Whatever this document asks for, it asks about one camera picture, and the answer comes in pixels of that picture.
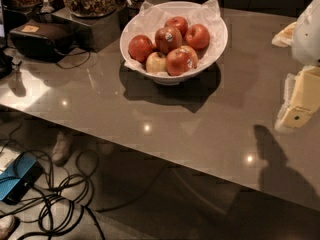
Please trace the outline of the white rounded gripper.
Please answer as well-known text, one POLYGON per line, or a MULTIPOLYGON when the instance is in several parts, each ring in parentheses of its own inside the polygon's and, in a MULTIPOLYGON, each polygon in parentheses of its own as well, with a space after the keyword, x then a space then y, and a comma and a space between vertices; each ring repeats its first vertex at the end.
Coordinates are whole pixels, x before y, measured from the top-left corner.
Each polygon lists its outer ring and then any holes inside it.
POLYGON ((275 129, 290 133, 302 128, 320 108, 320 0, 312 0, 296 23, 277 33, 271 43, 277 47, 292 45, 293 58, 304 66, 297 74, 288 74, 284 82, 284 103, 277 115, 275 129))

